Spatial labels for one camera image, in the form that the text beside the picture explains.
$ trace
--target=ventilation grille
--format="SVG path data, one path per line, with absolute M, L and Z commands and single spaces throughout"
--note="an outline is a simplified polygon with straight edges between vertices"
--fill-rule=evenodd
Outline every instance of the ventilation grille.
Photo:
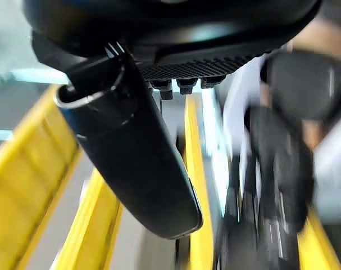
M 226 75 L 235 72 L 251 59 L 258 55 L 244 57 L 224 58 L 203 61 L 193 61 L 184 64 L 171 64 L 163 66 L 142 66 L 140 72 L 145 80 L 166 80 L 201 78 Z

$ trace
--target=blurred background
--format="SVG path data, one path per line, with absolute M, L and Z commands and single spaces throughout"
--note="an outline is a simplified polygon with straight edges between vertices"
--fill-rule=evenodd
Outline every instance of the blurred background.
M 341 59 L 341 0 L 325 1 L 318 17 L 292 41 L 292 46 Z M 214 235 L 224 215 L 229 180 L 224 107 L 227 98 L 242 87 L 256 87 L 249 85 L 251 74 L 257 74 L 252 70 L 252 62 L 228 75 L 213 89 L 201 90 L 197 84 L 193 90 L 193 98 L 201 104 L 197 116 Z M 51 84 L 66 83 L 65 74 L 40 64 L 34 56 L 30 26 L 22 14 L 21 0 L 0 0 L 0 145 L 11 140 L 13 130 Z M 173 91 L 171 101 L 161 101 L 157 91 L 153 97 L 175 142 L 179 131 L 184 132 L 185 96 L 179 93 L 174 82 Z M 314 132 L 316 140 L 321 141 L 316 143 L 314 152 L 315 206 L 341 263 L 341 120 L 326 136 Z M 54 265 L 85 196 L 92 170 L 91 162 L 83 155 L 26 269 L 50 269 Z M 167 270 L 175 267 L 175 241 L 151 234 L 126 210 L 113 254 L 110 269 L 114 270 Z

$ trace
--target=black plastic housing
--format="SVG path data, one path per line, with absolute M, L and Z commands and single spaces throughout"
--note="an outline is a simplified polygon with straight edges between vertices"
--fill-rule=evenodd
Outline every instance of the black plastic housing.
M 115 58 L 102 70 L 110 71 L 108 81 L 82 91 L 63 86 L 55 97 L 57 106 L 138 221 L 167 239 L 196 231 L 203 222 L 197 197 L 139 71 Z

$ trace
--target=yellow handrail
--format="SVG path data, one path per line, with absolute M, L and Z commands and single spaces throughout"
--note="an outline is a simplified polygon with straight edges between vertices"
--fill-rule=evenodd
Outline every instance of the yellow handrail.
M 108 269 L 121 215 L 122 205 L 94 170 L 56 269 Z
M 190 235 L 189 270 L 210 270 L 213 263 L 213 232 L 201 142 L 197 122 L 197 105 L 188 97 L 185 104 L 185 163 L 203 212 L 202 228 Z
M 0 269 L 24 269 L 79 155 L 52 86 L 0 147 Z

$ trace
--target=yellow railing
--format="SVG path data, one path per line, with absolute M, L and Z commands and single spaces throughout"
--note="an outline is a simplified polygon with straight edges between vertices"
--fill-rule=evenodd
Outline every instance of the yellow railing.
M 211 270 L 213 263 L 213 232 L 196 105 L 194 99 L 187 98 L 185 104 L 185 163 L 189 178 L 201 205 L 204 224 L 199 231 L 190 235 L 189 270 Z
M 312 210 L 304 231 L 298 237 L 301 269 L 340 270 L 341 264 L 325 231 Z
M 56 263 L 56 269 L 109 269 L 122 205 L 94 170 Z
M 0 147 L 0 269 L 24 269 L 79 156 L 51 87 Z

